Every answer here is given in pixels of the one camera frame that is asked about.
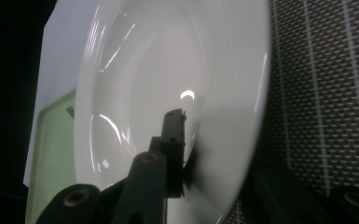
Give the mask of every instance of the black metal bracket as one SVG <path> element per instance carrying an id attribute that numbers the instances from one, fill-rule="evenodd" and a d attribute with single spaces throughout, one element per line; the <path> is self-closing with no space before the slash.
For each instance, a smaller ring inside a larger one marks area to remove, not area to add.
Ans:
<path id="1" fill-rule="evenodd" d="M 182 109 L 164 116 L 161 137 L 135 156 L 127 178 L 99 191 L 76 184 L 58 193 L 36 223 L 163 224 L 167 198 L 183 195 L 186 116 Z"/>

